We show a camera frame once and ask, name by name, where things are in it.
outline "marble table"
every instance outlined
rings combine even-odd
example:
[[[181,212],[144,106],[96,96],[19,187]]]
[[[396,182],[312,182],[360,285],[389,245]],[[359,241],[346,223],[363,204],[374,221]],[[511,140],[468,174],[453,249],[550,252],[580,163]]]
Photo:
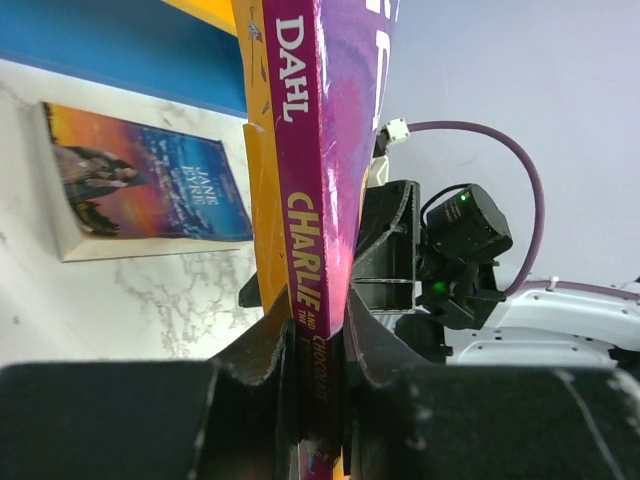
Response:
[[[219,138],[249,198],[242,119],[0,61],[0,365],[207,358],[253,324],[261,310],[236,305],[255,271],[251,246],[58,260],[24,121],[40,100],[114,116],[126,111],[128,120]]]

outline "woman on book cover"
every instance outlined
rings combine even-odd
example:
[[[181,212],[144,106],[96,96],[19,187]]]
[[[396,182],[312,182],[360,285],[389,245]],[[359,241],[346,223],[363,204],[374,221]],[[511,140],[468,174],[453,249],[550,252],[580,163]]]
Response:
[[[71,204],[144,185],[138,170],[115,155],[91,147],[53,145],[58,171]]]

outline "yellow object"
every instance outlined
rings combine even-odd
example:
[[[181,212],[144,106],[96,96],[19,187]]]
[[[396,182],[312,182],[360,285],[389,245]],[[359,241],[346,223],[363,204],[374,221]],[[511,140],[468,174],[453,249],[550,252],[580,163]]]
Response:
[[[249,123],[244,126],[244,137],[258,283],[262,306],[267,311],[288,277],[262,1],[233,0],[233,14],[240,30],[238,42],[247,94]]]
[[[164,0],[180,10],[199,18],[214,27],[238,36],[233,20],[231,0]]]

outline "purple book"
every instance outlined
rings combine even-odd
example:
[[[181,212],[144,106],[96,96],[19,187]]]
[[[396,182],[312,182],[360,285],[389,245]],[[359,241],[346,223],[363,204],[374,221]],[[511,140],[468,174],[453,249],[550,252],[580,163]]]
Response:
[[[263,0],[289,293],[298,326],[301,478],[333,478],[360,212],[398,0]]]

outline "wall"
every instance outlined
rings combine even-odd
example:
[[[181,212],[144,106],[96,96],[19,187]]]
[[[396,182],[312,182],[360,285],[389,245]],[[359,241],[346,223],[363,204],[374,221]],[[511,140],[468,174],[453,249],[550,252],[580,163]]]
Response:
[[[400,9],[383,119],[481,122],[519,141],[545,186],[534,271],[608,284],[640,275],[640,3],[414,0]],[[470,133],[419,133],[393,148],[391,177],[427,199],[483,185],[507,215],[520,266],[533,220],[516,158]]]

